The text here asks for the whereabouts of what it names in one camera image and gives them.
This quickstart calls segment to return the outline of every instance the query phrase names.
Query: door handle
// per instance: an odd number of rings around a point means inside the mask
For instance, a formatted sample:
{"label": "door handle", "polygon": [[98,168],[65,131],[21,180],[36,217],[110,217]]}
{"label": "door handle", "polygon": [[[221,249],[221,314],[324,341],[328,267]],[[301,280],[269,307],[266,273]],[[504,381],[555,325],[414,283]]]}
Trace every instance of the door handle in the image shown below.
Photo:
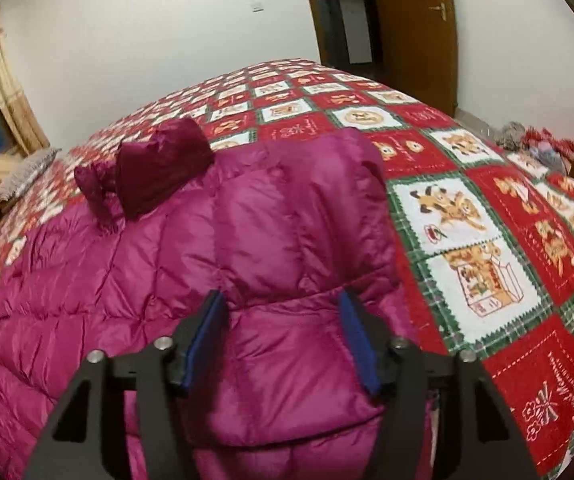
{"label": "door handle", "polygon": [[444,2],[441,2],[439,6],[429,7],[429,10],[440,10],[443,15],[443,22],[447,21],[447,7]]}

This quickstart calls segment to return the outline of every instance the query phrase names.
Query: white wall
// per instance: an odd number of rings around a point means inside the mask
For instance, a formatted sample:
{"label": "white wall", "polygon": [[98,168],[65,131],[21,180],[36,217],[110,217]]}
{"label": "white wall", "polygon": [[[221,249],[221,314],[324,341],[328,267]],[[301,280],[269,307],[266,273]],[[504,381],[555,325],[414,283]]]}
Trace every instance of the white wall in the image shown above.
{"label": "white wall", "polygon": [[564,0],[455,0],[459,107],[574,139],[574,13]]}
{"label": "white wall", "polygon": [[1,0],[1,20],[11,67],[62,148],[212,76],[320,59],[308,0]]}
{"label": "white wall", "polygon": [[371,43],[364,0],[339,0],[350,63],[371,62]]}

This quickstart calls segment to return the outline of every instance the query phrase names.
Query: bedspread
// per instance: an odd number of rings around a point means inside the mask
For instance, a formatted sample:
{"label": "bedspread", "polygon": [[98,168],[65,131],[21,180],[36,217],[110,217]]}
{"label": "bedspread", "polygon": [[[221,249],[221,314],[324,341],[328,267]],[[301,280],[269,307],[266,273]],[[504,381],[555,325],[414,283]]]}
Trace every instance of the bedspread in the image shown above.
{"label": "bedspread", "polygon": [[74,168],[191,116],[220,150],[351,126],[381,151],[397,266],[423,349],[484,359],[539,474],[574,454],[574,180],[488,146],[378,82],[303,59],[151,103],[56,161],[0,224],[0,275],[29,231],[83,197]]}

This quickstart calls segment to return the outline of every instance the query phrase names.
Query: pillow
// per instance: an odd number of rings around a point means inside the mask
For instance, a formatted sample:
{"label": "pillow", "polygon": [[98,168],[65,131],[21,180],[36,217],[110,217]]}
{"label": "pillow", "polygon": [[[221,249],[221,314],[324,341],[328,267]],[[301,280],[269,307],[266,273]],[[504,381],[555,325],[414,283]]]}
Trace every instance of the pillow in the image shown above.
{"label": "pillow", "polygon": [[0,210],[9,209],[10,203],[17,202],[32,184],[51,166],[60,150],[44,148],[32,153],[18,167],[0,182]]}

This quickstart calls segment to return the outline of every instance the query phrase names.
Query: beige curtain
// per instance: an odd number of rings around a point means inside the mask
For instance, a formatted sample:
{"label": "beige curtain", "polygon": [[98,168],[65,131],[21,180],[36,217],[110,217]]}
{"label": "beige curtain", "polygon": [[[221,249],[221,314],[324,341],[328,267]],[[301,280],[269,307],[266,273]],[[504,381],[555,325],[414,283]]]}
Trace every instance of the beige curtain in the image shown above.
{"label": "beige curtain", "polygon": [[49,141],[33,115],[22,87],[9,69],[2,28],[0,28],[0,111],[24,155],[49,146]]}

